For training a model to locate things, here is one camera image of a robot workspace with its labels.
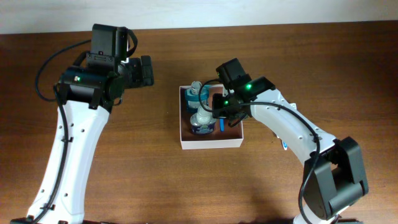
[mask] bottle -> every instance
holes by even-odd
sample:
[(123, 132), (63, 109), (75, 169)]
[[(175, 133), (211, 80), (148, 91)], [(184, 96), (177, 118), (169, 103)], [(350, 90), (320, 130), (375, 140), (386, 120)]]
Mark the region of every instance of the bottle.
[(208, 134), (215, 129), (217, 119), (213, 118), (213, 114), (199, 107), (198, 112), (191, 116), (191, 125), (193, 134)]
[[(187, 101), (187, 111), (189, 113), (196, 113), (198, 108), (201, 107), (199, 103), (199, 89), (201, 83), (195, 81), (191, 84), (191, 88), (185, 90), (185, 100)], [(201, 90), (200, 99), (203, 105), (208, 105), (209, 90), (205, 87)]]

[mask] bottle cap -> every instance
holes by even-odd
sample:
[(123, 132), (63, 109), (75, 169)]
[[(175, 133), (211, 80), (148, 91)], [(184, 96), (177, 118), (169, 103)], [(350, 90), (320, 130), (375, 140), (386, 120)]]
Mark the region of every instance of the bottle cap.
[(192, 93), (193, 95), (199, 94), (199, 89), (200, 89), (200, 87), (201, 87), (201, 83), (200, 83), (199, 81), (194, 81), (194, 82), (191, 84), (191, 93)]
[(212, 117), (213, 117), (212, 113), (205, 111), (205, 109), (203, 109), (201, 106), (198, 108), (197, 120), (200, 124), (208, 124)]

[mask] white wall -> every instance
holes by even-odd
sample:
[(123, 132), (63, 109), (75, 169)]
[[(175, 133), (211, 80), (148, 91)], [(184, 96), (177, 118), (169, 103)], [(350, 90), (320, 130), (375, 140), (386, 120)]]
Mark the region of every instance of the white wall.
[(395, 19), (396, 0), (0, 0), (0, 34)]

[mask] cardboard box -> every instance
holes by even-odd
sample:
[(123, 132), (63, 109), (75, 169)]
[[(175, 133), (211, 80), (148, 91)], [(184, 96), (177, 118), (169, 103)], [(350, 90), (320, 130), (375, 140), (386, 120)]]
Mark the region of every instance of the cardboard box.
[[(222, 93), (222, 85), (206, 85), (209, 89), (208, 99), (211, 107), (213, 94)], [(193, 114), (187, 112), (185, 90), (190, 86), (180, 86), (180, 141), (182, 149), (216, 149), (226, 147), (240, 147), (243, 142), (243, 123), (230, 128), (228, 120), (224, 120), (224, 131), (220, 131), (220, 121), (217, 120), (215, 130), (210, 134), (197, 135), (191, 130), (190, 118)]]

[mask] wooden table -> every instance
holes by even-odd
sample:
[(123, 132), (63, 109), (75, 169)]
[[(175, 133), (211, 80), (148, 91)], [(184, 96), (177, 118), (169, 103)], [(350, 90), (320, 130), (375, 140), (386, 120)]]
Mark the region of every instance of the wooden table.
[[(181, 150), (180, 85), (216, 77), (237, 57), (266, 76), (325, 131), (363, 149), (369, 194), (343, 213), (366, 223), (398, 219), (398, 22), (136, 30), (136, 57), (152, 57), (155, 86), (128, 90), (96, 148), (85, 219), (118, 223), (238, 223), (299, 213), (302, 166), (263, 124), (244, 121), (236, 149)], [(23, 217), (49, 158), (57, 106), (34, 92), (35, 73), (90, 32), (0, 35), (0, 222)], [(52, 61), (52, 84), (89, 45)]]

